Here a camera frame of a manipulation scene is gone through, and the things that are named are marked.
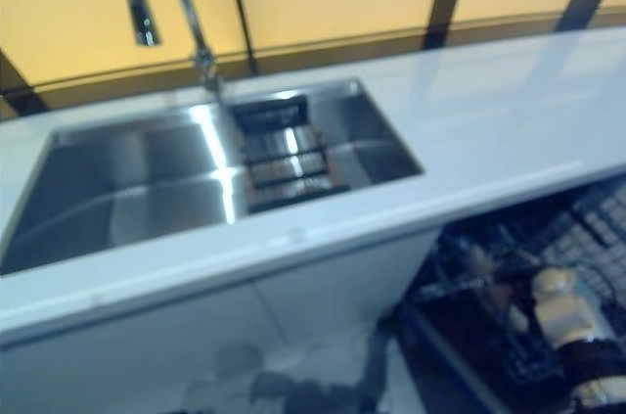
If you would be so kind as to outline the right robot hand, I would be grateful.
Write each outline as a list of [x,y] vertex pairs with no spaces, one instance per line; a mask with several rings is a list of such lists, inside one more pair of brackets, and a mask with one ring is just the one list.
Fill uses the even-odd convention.
[[531,293],[538,325],[551,348],[611,338],[599,300],[574,269],[540,271],[532,279]]

